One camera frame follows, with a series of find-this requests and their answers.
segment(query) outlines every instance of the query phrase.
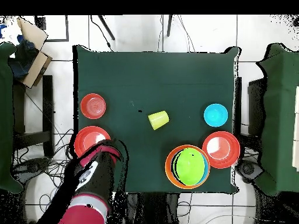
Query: table leg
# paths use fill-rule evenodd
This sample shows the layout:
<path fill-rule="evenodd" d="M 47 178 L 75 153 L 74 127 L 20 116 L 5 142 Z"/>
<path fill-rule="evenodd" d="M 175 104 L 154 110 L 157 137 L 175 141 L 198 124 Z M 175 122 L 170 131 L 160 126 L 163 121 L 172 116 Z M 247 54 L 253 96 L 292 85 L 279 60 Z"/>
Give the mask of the table leg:
<path fill-rule="evenodd" d="M 104 18 L 102 15 L 98 15 L 100 21 L 102 22 L 102 24 L 104 25 L 105 29 L 107 30 L 107 32 L 109 33 L 110 37 L 112 40 L 115 40 L 115 37 L 113 36 L 111 30 L 108 28 L 107 23 L 105 22 Z"/>
<path fill-rule="evenodd" d="M 169 17 L 168 17 L 167 37 L 169 37 L 171 35 L 171 21 L 172 21 L 172 16 L 173 15 L 169 15 Z"/>

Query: red bowl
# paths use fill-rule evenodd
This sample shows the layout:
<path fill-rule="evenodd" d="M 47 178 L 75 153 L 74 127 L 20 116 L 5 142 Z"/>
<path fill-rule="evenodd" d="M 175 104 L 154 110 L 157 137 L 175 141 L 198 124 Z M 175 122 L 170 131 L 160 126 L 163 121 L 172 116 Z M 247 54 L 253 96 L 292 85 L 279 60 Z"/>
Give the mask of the red bowl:
<path fill-rule="evenodd" d="M 219 159 L 214 159 L 213 157 L 211 157 L 208 154 L 207 151 L 207 144 L 210 140 L 212 140 L 213 138 L 225 138 L 229 145 L 230 145 L 230 151 L 228 153 L 228 155 L 219 160 Z M 233 165 L 239 158 L 240 155 L 240 144 L 238 142 L 238 140 L 236 139 L 236 137 L 234 135 L 232 135 L 231 133 L 227 132 L 227 131 L 217 131 L 212 133 L 211 135 L 209 135 L 206 140 L 204 140 L 203 142 L 203 152 L 207 154 L 208 159 L 210 161 L 210 165 L 212 167 L 215 167 L 217 169 L 226 169 L 228 167 L 230 167 L 231 165 Z"/>
<path fill-rule="evenodd" d="M 92 145 L 103 139 L 111 139 L 109 134 L 97 126 L 87 126 L 76 135 L 74 148 L 78 157 L 87 151 Z"/>
<path fill-rule="evenodd" d="M 101 95 L 90 93 L 81 100 L 81 111 L 86 118 L 101 118 L 106 111 L 106 102 Z"/>

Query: light green bowl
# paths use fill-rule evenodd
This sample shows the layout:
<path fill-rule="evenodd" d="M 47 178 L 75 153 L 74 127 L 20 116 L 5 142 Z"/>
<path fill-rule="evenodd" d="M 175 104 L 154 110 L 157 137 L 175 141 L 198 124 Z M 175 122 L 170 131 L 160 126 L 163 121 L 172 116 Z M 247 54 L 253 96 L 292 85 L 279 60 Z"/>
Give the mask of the light green bowl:
<path fill-rule="evenodd" d="M 199 151 L 186 148 L 178 152 L 172 164 L 174 176 L 186 186 L 197 184 L 204 174 L 204 159 Z"/>

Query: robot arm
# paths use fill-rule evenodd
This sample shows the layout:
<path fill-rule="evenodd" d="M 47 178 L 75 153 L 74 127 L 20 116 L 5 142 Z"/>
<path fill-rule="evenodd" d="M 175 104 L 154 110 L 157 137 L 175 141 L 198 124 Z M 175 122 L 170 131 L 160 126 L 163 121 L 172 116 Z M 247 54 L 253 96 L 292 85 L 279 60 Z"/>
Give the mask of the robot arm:
<path fill-rule="evenodd" d="M 64 182 L 36 224 L 105 224 L 120 152 L 104 140 L 71 160 Z"/>

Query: plastic cup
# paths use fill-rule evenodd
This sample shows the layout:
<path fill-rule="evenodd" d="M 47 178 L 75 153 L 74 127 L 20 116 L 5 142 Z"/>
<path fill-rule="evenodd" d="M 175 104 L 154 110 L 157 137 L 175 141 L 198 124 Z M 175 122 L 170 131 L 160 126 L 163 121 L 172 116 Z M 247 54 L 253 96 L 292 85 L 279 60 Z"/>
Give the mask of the plastic cup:
<path fill-rule="evenodd" d="M 158 113 L 151 114 L 148 116 L 148 119 L 154 130 L 169 122 L 169 117 L 166 111 L 160 111 Z"/>

